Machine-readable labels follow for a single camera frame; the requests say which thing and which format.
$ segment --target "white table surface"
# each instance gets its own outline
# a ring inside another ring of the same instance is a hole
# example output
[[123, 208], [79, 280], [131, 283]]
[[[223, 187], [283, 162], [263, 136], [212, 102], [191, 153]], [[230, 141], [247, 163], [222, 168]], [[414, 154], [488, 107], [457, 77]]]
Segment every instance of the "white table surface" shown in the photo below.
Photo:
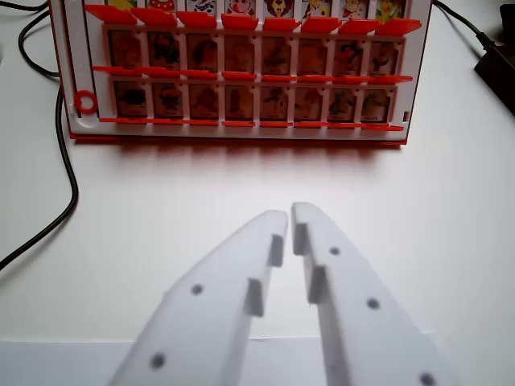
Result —
[[[503, 2], [447, 0], [491, 36]], [[17, 48], [30, 19], [0, 10], [0, 256], [70, 197], [53, 123], [57, 83], [32, 71]], [[42, 26], [27, 50], [56, 68], [51, 28]], [[171, 283], [233, 230], [308, 201], [435, 333], [464, 384], [513, 384], [515, 119], [474, 72], [466, 41], [434, 9], [408, 145], [398, 149], [68, 141], [78, 208], [0, 275], [0, 340], [133, 340]], [[317, 335], [317, 323], [288, 240], [252, 336]]]

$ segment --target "game board window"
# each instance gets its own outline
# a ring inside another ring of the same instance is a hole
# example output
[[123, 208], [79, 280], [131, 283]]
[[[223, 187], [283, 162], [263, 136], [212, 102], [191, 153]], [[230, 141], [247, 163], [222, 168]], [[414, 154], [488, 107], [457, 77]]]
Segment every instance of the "game board window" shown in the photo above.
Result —
[[293, 18], [295, 0], [265, 0], [265, 18]]
[[302, 0], [303, 19], [310, 16], [331, 16], [331, 1], [326, 0]]
[[155, 8], [158, 10], [163, 10], [169, 14], [176, 11], [175, 0], [146, 0], [145, 3], [146, 3], [147, 8]]
[[216, 0], [186, 0], [186, 10], [216, 14]]
[[142, 65], [142, 48], [132, 31], [108, 31], [111, 66], [135, 68]]
[[285, 121], [288, 113], [288, 94], [282, 87], [261, 87], [262, 121]]
[[225, 71], [254, 72], [254, 45], [249, 36], [225, 36]]
[[320, 121], [322, 96], [316, 88], [295, 90], [294, 121]]
[[150, 65], [168, 69], [180, 69], [179, 41], [171, 32], [148, 32]]
[[361, 121], [386, 122], [388, 119], [389, 101], [390, 98], [386, 90], [365, 90]]
[[325, 74], [328, 48], [322, 39], [300, 39], [298, 75]]
[[119, 117], [146, 117], [145, 90], [138, 82], [113, 82]]
[[398, 51], [392, 42], [372, 42], [370, 46], [369, 75], [393, 75]]
[[254, 98], [249, 86], [225, 86], [225, 119], [251, 121]]
[[183, 118], [183, 94], [175, 83], [153, 83], [152, 95], [156, 118]]
[[356, 40], [336, 40], [332, 75], [360, 75], [363, 50]]
[[218, 93], [210, 84], [190, 84], [192, 119], [218, 119]]
[[369, 0], [340, 0], [340, 14], [338, 18], [341, 20], [367, 18], [368, 9]]
[[225, 0], [226, 14], [248, 14], [256, 17], [256, 0]]
[[392, 18], [402, 18], [405, 4], [405, 0], [378, 0], [376, 19], [386, 23]]
[[286, 38], [263, 38], [261, 74], [290, 75], [290, 61], [291, 45]]
[[187, 34], [187, 67], [218, 72], [218, 50], [210, 35]]
[[352, 122], [356, 110], [356, 97], [350, 88], [334, 88], [329, 97], [330, 122]]

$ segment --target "black wire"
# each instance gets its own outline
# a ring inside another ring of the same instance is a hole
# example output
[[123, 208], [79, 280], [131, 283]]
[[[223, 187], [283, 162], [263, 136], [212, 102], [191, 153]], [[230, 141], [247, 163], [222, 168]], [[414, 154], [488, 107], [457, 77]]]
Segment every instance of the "black wire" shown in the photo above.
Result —
[[0, 1], [0, 6], [6, 6], [7, 8], [13, 8], [14, 10], [27, 10], [29, 12], [40, 12], [48, 6], [48, 2], [44, 2], [39, 6], [22, 6], [20, 4], [14, 4], [13, 2]]
[[50, 14], [49, 10], [43, 12], [42, 14], [38, 15], [37, 18], [32, 20], [30, 23], [28, 23], [25, 26], [25, 28], [22, 29], [22, 31], [19, 33], [19, 36], [18, 36], [18, 48], [19, 48], [20, 54], [22, 54], [22, 56], [25, 59], [25, 61], [27, 62], [27, 64], [29, 66], [31, 66], [33, 69], [35, 69], [37, 72], [39, 72], [41, 75], [50, 76], [52, 78], [58, 78], [59, 77], [58, 72], [48, 71], [46, 68], [41, 67], [39, 64], [36, 64], [31, 58], [29, 58], [29, 56], [25, 52], [25, 47], [23, 46], [27, 32], [30, 31], [31, 28], [33, 26], [35, 26], [37, 23], [39, 23], [41, 20], [46, 18], [49, 14]]

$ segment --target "red flip tab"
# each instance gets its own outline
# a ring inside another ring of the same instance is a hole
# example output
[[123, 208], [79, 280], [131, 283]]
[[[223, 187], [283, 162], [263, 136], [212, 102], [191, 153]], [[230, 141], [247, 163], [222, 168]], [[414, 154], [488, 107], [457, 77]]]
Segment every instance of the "red flip tab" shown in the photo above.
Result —
[[216, 28], [216, 18], [206, 12], [194, 10], [178, 10], [177, 17], [186, 27], [191, 28]]
[[206, 70], [180, 70], [179, 72], [189, 79], [218, 79], [217, 72], [209, 72]]
[[222, 71], [222, 76], [226, 80], [248, 80], [253, 81], [258, 77], [250, 72]]
[[164, 10], [158, 10], [156, 8], [133, 8], [130, 11], [147, 26], [177, 26], [177, 18], [175, 15], [169, 14]]
[[326, 75], [302, 75], [297, 78], [297, 82], [306, 82], [306, 83], [326, 83], [331, 82], [335, 79], [334, 76], [326, 76]]
[[177, 70], [169, 70], [165, 67], [147, 67], [143, 66], [139, 68], [139, 71], [142, 74], [153, 76], [153, 77], [162, 77], [162, 78], [180, 78], [179, 71]]
[[291, 82], [297, 79], [296, 76], [289, 75], [262, 75], [261, 80], [263, 82]]
[[136, 24], [138, 20], [128, 10], [119, 10], [115, 6], [100, 6], [89, 4], [84, 9], [90, 14], [108, 24]]
[[222, 24], [232, 30], [255, 30], [259, 19], [248, 14], [222, 14]]
[[379, 20], [352, 18], [340, 27], [338, 33], [345, 35], [367, 35], [380, 25], [381, 22]]
[[332, 83], [337, 84], [360, 84], [368, 83], [372, 79], [371, 76], [354, 76], [354, 75], [343, 75], [337, 76], [332, 80]]
[[256, 125], [254, 121], [223, 121], [224, 126], [240, 126], [240, 127], [253, 127]]
[[298, 26], [300, 26], [300, 22], [294, 18], [265, 18], [263, 30], [292, 32]]
[[369, 84], [387, 84], [394, 85], [399, 83], [411, 82], [412, 76], [406, 75], [383, 75], [383, 76], [370, 76]]
[[376, 35], [380, 36], [404, 36], [422, 26], [420, 20], [411, 18], [392, 18], [376, 29]]
[[93, 66], [93, 71], [105, 72], [111, 76], [141, 76], [141, 68]]
[[341, 24], [338, 18], [325, 18], [322, 16], [310, 16], [300, 27], [301, 32], [314, 32], [318, 34], [328, 34], [334, 31]]

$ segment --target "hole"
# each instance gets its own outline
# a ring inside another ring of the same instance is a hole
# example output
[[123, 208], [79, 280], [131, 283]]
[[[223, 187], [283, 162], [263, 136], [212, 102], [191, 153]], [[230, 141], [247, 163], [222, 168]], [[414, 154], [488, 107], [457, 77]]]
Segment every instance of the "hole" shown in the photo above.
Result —
[[202, 291], [204, 291], [204, 287], [202, 285], [200, 285], [200, 284], [195, 284], [192, 287], [192, 294], [194, 294], [194, 295], [201, 294]]
[[370, 298], [367, 301], [367, 306], [369, 306], [373, 310], [377, 310], [379, 308], [379, 302], [377, 301], [377, 299]]
[[420, 383], [424, 386], [433, 386], [436, 384], [435, 378], [426, 372], [420, 376]]
[[150, 360], [150, 368], [152, 370], [159, 370], [164, 365], [164, 354], [158, 352]]

